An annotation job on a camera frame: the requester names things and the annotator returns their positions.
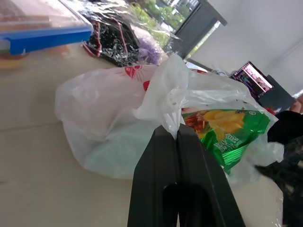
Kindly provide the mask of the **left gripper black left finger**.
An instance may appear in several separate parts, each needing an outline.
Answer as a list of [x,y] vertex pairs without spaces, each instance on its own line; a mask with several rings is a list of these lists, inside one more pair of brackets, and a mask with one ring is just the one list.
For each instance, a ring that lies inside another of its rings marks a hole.
[[156,128],[133,176],[129,227],[175,227],[179,182],[176,141],[162,126]]

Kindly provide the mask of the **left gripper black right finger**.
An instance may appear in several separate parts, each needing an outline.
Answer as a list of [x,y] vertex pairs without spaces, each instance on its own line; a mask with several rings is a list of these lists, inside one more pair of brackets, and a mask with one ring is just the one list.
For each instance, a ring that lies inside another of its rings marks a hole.
[[183,124],[177,134],[177,151],[182,185],[180,225],[245,226],[223,169],[194,130]]

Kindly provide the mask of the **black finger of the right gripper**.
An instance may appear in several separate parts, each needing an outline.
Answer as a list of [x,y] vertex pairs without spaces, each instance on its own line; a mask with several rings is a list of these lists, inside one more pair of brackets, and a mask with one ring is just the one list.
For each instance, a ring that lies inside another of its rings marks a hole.
[[267,133],[268,142],[287,144],[303,135],[303,115],[293,111],[282,111],[276,114],[278,121]]

